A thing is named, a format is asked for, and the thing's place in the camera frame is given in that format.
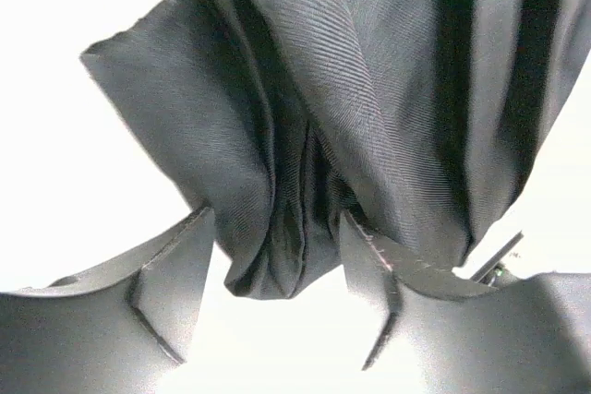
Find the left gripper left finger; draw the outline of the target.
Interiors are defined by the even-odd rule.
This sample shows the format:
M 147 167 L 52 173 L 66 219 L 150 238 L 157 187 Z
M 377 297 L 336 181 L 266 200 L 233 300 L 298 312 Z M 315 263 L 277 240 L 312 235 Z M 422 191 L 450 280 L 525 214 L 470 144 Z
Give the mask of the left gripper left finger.
M 2 293 L 2 392 L 155 392 L 189 356 L 214 235 L 203 207 L 46 288 Z

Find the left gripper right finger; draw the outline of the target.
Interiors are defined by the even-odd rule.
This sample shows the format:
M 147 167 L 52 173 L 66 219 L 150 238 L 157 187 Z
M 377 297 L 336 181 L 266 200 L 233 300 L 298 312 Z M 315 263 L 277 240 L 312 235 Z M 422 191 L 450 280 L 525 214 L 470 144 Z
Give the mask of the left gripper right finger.
M 343 212 L 359 350 L 392 393 L 586 393 L 590 278 L 546 273 L 504 287 L 456 277 Z

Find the black pleated skirt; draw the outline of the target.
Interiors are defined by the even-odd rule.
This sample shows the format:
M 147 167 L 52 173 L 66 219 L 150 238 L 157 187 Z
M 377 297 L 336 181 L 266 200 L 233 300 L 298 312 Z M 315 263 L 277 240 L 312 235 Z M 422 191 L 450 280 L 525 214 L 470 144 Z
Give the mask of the black pleated skirt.
M 82 64 L 192 207 L 234 295 L 339 266 L 343 210 L 452 269 L 521 195 L 590 0 L 162 0 Z

